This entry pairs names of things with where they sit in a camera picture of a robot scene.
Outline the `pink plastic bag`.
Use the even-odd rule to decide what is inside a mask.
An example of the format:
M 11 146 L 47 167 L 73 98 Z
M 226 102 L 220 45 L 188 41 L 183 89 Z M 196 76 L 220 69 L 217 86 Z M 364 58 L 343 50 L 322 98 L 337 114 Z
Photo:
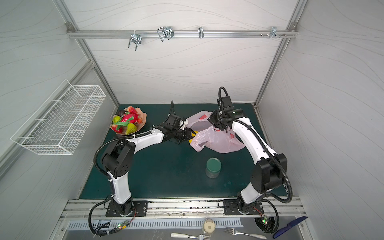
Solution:
M 221 131 L 208 121 L 211 113 L 201 111 L 187 118 L 186 127 L 196 133 L 189 140 L 190 146 L 197 152 L 202 151 L 206 147 L 221 154 L 242 150 L 245 145 L 238 140 L 233 130 Z

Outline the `yellow-green pear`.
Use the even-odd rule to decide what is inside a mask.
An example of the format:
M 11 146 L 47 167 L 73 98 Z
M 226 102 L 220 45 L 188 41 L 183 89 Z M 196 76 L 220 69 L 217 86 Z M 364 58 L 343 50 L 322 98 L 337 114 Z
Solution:
M 125 131 L 125 135 L 133 134 L 137 131 L 137 126 L 135 124 L 129 123 Z

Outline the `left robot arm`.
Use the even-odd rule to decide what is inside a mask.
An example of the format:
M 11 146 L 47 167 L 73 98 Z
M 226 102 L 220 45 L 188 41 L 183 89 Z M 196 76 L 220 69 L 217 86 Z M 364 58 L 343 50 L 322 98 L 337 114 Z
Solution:
M 128 174 L 137 152 L 169 140 L 183 143 L 192 140 L 196 134 L 197 132 L 190 128 L 178 130 L 153 128 L 150 131 L 117 138 L 108 143 L 102 157 L 102 165 L 111 184 L 113 203 L 122 208 L 127 208 L 131 204 L 132 195 L 129 189 Z

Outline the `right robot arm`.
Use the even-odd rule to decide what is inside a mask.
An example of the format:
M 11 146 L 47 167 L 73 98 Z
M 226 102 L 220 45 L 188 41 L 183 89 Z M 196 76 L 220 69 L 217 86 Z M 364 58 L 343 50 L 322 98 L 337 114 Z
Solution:
M 215 110 L 208 121 L 220 130 L 233 130 L 254 161 L 250 183 L 237 197 L 237 206 L 241 213 L 247 214 L 256 203 L 266 197 L 273 197 L 284 204 L 291 202 L 293 189 L 287 175 L 286 156 L 277 154 L 268 146 L 243 112 L 231 111 L 220 115 L 220 112 Z

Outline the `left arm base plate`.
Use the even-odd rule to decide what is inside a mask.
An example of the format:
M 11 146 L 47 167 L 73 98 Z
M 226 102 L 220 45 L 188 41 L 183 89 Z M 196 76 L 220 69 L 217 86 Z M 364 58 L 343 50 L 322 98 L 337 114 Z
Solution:
M 107 207 L 106 217 L 145 217 L 148 209 L 148 201 L 130 201 L 119 205 L 112 201 Z

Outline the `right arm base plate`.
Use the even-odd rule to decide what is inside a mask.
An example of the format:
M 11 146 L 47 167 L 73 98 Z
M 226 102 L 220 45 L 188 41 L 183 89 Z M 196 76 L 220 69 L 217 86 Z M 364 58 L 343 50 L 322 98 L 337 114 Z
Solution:
M 220 208 L 224 209 L 224 214 L 226 216 L 234 215 L 256 215 L 263 216 L 264 209 L 261 204 L 256 205 L 256 203 L 246 204 L 242 199 L 224 199 L 222 203 L 219 204 Z

